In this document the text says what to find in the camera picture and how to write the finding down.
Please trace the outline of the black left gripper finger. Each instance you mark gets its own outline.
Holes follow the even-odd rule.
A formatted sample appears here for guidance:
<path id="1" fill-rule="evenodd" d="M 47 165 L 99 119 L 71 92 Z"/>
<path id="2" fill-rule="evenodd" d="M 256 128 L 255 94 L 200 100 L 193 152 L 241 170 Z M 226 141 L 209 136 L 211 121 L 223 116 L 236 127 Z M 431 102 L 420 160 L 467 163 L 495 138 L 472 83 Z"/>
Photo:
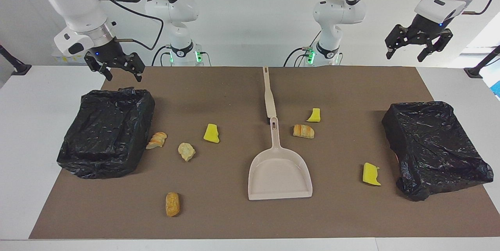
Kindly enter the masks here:
<path id="1" fill-rule="evenodd" d="M 431 39 L 427 39 L 425 42 L 425 48 L 419 53 L 417 59 L 419 62 L 423 62 L 425 58 L 432 54 L 433 52 L 441 52 L 452 39 L 453 33 L 450 29 L 444 29 L 443 32 L 439 33 L 437 41 L 433 44 Z"/>
<path id="2" fill-rule="evenodd" d="M 395 51 L 398 48 L 407 46 L 409 44 L 407 39 L 408 28 L 403 27 L 400 24 L 396 24 L 389 35 L 385 39 L 385 45 L 387 48 L 386 58 L 390 60 Z"/>

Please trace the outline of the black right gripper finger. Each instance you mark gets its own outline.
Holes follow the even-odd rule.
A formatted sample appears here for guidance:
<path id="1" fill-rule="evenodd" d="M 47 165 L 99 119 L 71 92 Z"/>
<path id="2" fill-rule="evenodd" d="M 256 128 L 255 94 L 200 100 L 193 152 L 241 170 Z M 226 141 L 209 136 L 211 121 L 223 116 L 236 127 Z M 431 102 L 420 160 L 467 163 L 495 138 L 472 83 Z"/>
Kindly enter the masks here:
<path id="1" fill-rule="evenodd" d="M 124 56 L 123 70 L 134 75 L 134 78 L 137 82 L 141 82 L 142 74 L 145 70 L 145 65 L 141 59 L 141 57 L 133 52 L 129 55 Z"/>
<path id="2" fill-rule="evenodd" d="M 100 64 L 95 57 L 93 57 L 91 54 L 86 54 L 84 55 L 84 60 L 87 64 L 87 66 L 90 68 L 91 71 L 93 72 L 98 72 L 101 75 L 105 76 L 107 81 L 111 81 L 113 78 L 113 75 L 111 72 L 107 69 L 106 64 Z"/>

